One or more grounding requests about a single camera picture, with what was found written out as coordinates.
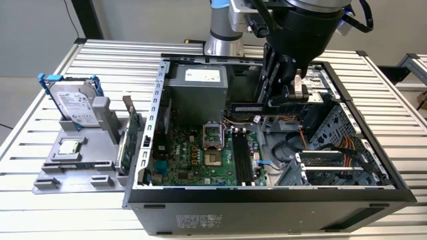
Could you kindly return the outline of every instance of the aluminum extrusion table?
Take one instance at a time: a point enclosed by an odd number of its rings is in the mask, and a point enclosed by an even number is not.
[[[263,47],[246,46],[245,52],[247,57],[262,58]],[[131,95],[135,108],[144,115],[162,53],[202,55],[203,45],[88,40],[72,46],[55,74],[74,77],[96,74],[118,115],[128,115],[123,95]],[[357,51],[327,50],[317,60],[331,63],[413,189],[417,205],[353,233],[191,238],[398,240],[411,235],[413,240],[427,239],[427,123],[370,57]],[[0,147],[0,239],[148,238],[134,212],[122,209],[123,192],[32,194],[34,181],[60,130],[59,118],[52,100],[40,91]]]

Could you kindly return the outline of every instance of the hard drive label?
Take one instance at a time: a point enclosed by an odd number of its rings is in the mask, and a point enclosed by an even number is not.
[[[76,124],[83,127],[98,127],[100,125],[87,95],[82,92],[67,91],[60,91],[56,95],[71,120]]]

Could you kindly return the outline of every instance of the case label sticker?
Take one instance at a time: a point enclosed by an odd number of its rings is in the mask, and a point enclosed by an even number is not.
[[[219,83],[222,81],[221,70],[187,69],[186,70],[186,81]]]
[[[75,123],[84,127],[98,127],[100,125],[87,95],[82,92],[67,91],[60,91],[56,95]]]
[[[176,215],[178,227],[180,229],[212,229],[219,228],[223,220],[222,214],[207,215]]]

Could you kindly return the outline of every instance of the green circuit board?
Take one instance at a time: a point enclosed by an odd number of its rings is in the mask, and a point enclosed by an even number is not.
[[[156,174],[155,183],[163,186],[237,186],[237,169],[234,160],[233,133],[225,133],[225,147],[221,151],[203,149],[203,130],[178,128],[174,131],[171,154],[167,163],[167,174]],[[247,135],[253,151],[258,144],[257,135]],[[265,171],[254,180],[257,186],[266,185]]]

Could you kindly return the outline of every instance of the white wall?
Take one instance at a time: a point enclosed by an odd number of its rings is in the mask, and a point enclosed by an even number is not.
[[[74,5],[67,2],[80,30]],[[2,77],[52,73],[76,38],[63,0],[0,0]]]
[[[82,30],[71,0],[67,1]],[[363,20],[359,1],[353,2]],[[353,30],[347,37],[334,36],[329,49],[365,50],[381,65],[395,65],[405,53],[427,53],[427,0],[369,2],[374,32]],[[94,5],[107,39],[182,43],[184,39],[206,40],[210,36],[208,0],[94,0]],[[0,76],[51,73],[75,39],[63,0],[0,0]],[[265,43],[250,34],[245,41],[253,45]]]
[[[94,0],[104,16],[103,29],[114,40],[175,42],[206,40],[210,36],[208,0]],[[329,49],[365,50],[377,64],[395,65],[406,53],[427,53],[427,0],[369,0],[375,30],[366,34],[353,29],[349,36],[335,35]],[[358,0],[357,18],[365,23]],[[265,40],[245,35],[245,42],[263,45]]]

